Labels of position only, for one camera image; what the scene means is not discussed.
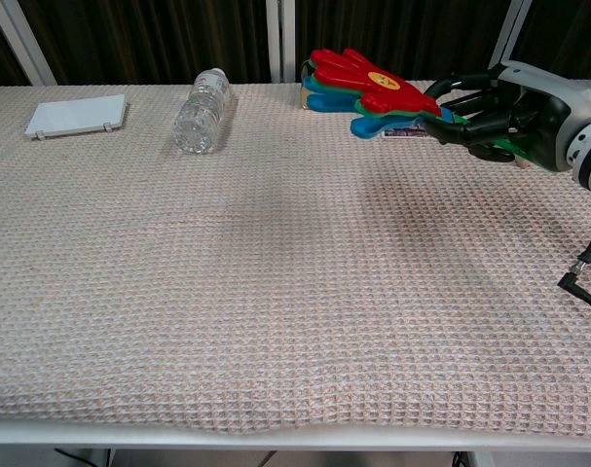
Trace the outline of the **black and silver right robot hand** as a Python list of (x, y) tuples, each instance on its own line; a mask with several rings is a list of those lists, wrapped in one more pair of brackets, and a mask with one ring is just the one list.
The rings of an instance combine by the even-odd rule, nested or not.
[(440, 79), (425, 94), (437, 100), (453, 90), (468, 92), (443, 105), (454, 120), (424, 122), (438, 142), (461, 145), (486, 162), (521, 158), (552, 172), (573, 168), (570, 146), (591, 125), (591, 88), (527, 63), (502, 61)]

